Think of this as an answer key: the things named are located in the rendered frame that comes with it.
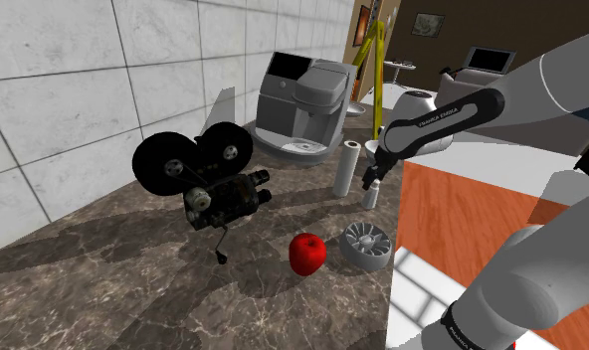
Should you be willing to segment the grey paper towel roll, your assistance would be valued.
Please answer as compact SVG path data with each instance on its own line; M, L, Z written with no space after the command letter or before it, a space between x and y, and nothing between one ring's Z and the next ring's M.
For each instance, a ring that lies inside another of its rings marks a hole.
M343 143L332 188L335 196L345 197L348 194L360 149L361 145L356 141L346 140Z

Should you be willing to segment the small white bottle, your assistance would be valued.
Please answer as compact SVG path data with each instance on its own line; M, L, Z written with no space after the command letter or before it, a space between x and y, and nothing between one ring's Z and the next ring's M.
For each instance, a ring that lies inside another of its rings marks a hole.
M364 194L361 206L366 210L374 209L378 198L379 188L371 186Z

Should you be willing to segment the yellow folding ladder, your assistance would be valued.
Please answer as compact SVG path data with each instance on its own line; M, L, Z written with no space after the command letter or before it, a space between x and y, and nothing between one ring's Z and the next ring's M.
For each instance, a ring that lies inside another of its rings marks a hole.
M382 87L383 87L383 67L384 67L384 23L374 21L369 28L363 43L358 50L352 65L360 68L364 59L367 57L370 48L374 46L374 97L373 97L373 126L372 140L379 137L379 127L382 124Z

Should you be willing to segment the grey ribbed round bowl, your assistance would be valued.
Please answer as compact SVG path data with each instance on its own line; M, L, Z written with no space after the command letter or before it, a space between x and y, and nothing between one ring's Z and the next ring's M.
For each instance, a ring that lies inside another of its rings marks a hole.
M367 271L385 267L393 252L387 234L377 226L364 222L352 223L343 230L339 248L349 263Z

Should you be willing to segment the small round side table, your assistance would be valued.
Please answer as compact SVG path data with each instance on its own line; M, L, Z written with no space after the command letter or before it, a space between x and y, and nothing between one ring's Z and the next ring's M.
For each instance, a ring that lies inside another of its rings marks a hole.
M413 71L416 69L416 66L412 63L404 63L404 62L397 62L397 61L384 61L384 65L394 69L394 76L392 80L392 84L398 87L401 87L397 82L398 75L401 71Z

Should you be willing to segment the grey sofa with laptop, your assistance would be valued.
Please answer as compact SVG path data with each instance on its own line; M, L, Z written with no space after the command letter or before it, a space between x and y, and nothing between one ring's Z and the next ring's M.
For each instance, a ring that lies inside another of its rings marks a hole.
M515 51L472 46L461 68L440 71L435 106L441 107L502 78L514 56Z

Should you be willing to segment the grey coffee machine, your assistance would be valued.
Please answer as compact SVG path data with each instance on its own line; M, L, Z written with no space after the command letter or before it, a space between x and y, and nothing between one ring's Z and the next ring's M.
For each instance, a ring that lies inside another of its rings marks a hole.
M289 163L325 161L342 142L356 73L350 64L273 53L251 127L255 144Z

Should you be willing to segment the red apple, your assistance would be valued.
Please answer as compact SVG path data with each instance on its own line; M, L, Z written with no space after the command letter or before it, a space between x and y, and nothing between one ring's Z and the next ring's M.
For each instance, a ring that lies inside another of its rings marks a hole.
M289 260L296 274L301 276L313 274L326 260L324 241L311 233L296 235L289 245Z

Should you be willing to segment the black film projector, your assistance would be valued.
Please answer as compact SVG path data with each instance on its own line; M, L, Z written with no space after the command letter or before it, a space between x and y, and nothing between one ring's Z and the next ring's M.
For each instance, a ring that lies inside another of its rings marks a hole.
M157 196L180 195L194 230L227 230L272 199L258 187L270 180L266 170L244 174L253 155L253 139L243 127L220 121L201 135L163 131L144 139L132 156L136 180Z

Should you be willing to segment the orange framed wall picture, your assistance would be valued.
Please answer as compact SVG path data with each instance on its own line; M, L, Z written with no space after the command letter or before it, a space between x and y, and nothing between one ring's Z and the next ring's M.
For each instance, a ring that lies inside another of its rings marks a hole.
M365 38L366 31L368 28L370 13L371 10L369 7L366 7L365 5L360 6L360 11L356 22L354 38L352 43L353 47L359 47L363 44L363 40Z

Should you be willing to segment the dark framed wall picture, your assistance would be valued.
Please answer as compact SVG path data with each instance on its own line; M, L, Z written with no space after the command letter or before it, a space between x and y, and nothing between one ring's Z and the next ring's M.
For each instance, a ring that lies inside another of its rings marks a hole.
M416 15L411 34L415 36L437 38L444 23L445 16L428 13Z

